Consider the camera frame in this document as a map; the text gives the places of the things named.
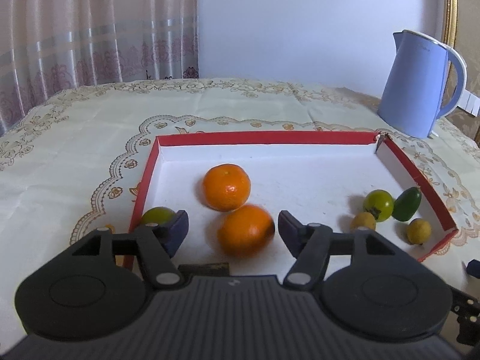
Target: blue kettle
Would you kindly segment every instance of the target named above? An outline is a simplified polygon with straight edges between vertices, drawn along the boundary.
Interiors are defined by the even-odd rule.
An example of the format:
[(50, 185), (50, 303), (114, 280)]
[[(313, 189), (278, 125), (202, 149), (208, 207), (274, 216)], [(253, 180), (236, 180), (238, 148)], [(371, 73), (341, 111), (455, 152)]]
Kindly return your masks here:
[[(452, 47), (421, 32), (393, 34), (397, 56), (383, 90), (378, 115), (393, 128), (415, 138), (430, 135), (435, 120), (452, 112), (467, 82), (467, 65)], [(452, 99), (442, 107), (448, 61), (457, 71)]]

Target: white tablecloth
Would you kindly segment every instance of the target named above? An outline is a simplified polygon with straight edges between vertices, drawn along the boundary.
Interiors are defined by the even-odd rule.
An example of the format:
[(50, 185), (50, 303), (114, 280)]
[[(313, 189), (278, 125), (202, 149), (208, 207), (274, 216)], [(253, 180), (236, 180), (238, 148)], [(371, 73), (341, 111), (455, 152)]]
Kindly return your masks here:
[[(480, 297), (464, 263), (480, 258), (480, 151), (447, 120), (438, 138), (406, 137), (376, 114), (378, 99), (321, 86), (240, 79), (160, 80), (63, 91), (0, 138), (0, 353), (25, 334), (21, 281), (86, 232), (129, 225), (155, 135), (247, 130), (383, 130), (428, 178), (459, 233), (424, 263)], [(442, 334), (455, 343), (449, 318)]]

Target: orange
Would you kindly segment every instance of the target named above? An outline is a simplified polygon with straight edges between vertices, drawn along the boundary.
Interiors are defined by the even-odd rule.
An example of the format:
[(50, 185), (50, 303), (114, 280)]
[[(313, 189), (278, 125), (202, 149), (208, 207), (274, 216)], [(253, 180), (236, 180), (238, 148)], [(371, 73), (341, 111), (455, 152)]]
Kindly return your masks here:
[(210, 169), (203, 178), (207, 204), (217, 211), (241, 207), (250, 195), (250, 179), (238, 165), (224, 163)]
[(246, 204), (229, 213), (217, 239), (223, 251), (236, 257), (249, 257), (262, 250), (273, 238), (275, 224), (263, 208)]

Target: curtain fold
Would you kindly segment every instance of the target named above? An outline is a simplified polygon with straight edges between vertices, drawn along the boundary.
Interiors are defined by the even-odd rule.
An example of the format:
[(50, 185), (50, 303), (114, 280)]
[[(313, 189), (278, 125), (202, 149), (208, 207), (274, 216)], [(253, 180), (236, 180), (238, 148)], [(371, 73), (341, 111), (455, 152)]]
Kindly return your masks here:
[(197, 78), (197, 0), (0, 0), (0, 134), (66, 88)]

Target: tray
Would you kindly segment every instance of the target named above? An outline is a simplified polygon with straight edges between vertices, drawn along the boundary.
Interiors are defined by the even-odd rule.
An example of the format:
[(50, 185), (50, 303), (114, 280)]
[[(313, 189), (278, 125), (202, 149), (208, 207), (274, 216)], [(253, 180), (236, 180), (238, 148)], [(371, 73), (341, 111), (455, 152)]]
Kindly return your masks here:
[[(155, 206), (186, 210), (189, 234), (173, 258), (176, 265), (228, 262), (232, 275), (277, 275), (280, 281), (294, 262), (278, 229), (273, 241), (249, 259), (225, 256), (216, 230), (225, 213), (203, 204), (200, 185), (208, 169), (224, 163), (241, 166), (249, 175), (249, 203), (264, 207), (275, 220), (288, 210), (302, 223), (318, 222), (335, 232), (349, 231), (350, 221), (375, 189), (396, 198), (419, 185), (423, 198), (414, 218), (425, 218), (432, 236), (410, 245), (406, 223), (393, 218), (377, 224), (388, 240), (423, 261), (445, 246), (458, 231), (447, 208), (423, 174), (387, 136), (355, 131), (249, 131), (156, 137), (131, 217), (130, 230)], [(333, 256), (326, 277), (350, 264)], [(124, 259), (132, 268), (133, 260)]]

